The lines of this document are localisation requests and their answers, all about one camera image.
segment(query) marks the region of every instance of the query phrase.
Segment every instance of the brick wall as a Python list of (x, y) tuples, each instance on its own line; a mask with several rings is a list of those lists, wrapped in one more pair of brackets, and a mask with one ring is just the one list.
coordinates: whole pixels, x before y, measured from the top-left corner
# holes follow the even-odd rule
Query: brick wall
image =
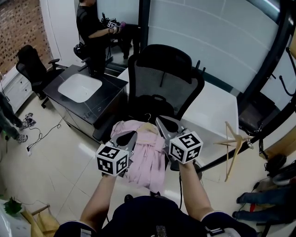
[(8, 0), (0, 5), (0, 72), (17, 64), (16, 54), (30, 44), (47, 67), (52, 59), (39, 0)]

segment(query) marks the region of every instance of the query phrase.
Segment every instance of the mesh chair back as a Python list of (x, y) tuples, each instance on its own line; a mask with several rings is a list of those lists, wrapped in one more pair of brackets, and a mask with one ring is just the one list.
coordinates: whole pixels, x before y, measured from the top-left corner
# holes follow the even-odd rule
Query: mesh chair back
[(176, 48), (152, 44), (129, 59), (130, 105), (140, 96), (158, 95), (166, 99), (174, 117), (180, 120), (203, 87), (202, 76), (192, 70), (191, 58)]
[(16, 69), (31, 83), (43, 81), (46, 76), (46, 68), (42, 64), (37, 50), (30, 45), (24, 46), (18, 52), (18, 63)]

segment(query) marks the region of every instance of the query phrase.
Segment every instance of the dark shirt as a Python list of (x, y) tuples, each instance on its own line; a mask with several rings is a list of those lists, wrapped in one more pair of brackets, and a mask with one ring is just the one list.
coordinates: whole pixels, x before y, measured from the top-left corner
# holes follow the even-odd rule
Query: dark shirt
[(96, 38), (89, 38), (93, 33), (106, 29), (98, 19), (93, 7), (80, 6), (77, 12), (76, 24), (78, 32), (84, 43), (93, 49), (105, 49), (109, 46), (109, 36), (104, 35)]
[(207, 214), (202, 221), (197, 221), (179, 210), (171, 200), (155, 197), (138, 197), (122, 204), (113, 214), (113, 218), (100, 233), (77, 221), (68, 221), (60, 226), (55, 237), (82, 236), (197, 236), (206, 237), (207, 230), (231, 228), (241, 237), (256, 237), (256, 231), (246, 224), (234, 220), (223, 212)]

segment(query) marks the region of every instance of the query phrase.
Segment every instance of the white sink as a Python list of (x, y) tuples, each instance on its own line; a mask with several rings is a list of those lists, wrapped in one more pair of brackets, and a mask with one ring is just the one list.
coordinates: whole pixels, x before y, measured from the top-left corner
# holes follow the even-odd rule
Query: white sink
[(77, 103), (82, 103), (87, 101), (101, 86), (100, 80), (74, 74), (59, 86), (58, 92)]

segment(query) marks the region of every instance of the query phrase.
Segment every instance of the black office chair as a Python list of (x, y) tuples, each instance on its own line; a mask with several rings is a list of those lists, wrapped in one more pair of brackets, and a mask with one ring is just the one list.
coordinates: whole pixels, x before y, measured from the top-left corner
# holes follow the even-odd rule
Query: black office chair
[[(17, 71), (30, 81), (32, 91), (37, 94), (39, 99), (43, 100), (46, 97), (43, 89), (64, 71), (64, 69), (56, 69), (56, 62), (58, 62), (59, 59), (51, 60), (49, 64), (52, 64), (52, 70), (47, 71), (40, 61), (37, 50), (31, 45), (26, 45), (21, 48), (17, 56)], [(45, 103), (48, 100), (49, 99), (46, 98), (42, 103), (43, 108), (45, 108)]]
[(203, 87), (204, 79), (187, 54), (167, 45), (149, 45), (129, 58), (127, 112), (107, 119), (93, 136), (108, 141), (110, 127), (119, 120), (149, 120), (155, 124), (159, 115), (181, 120)]

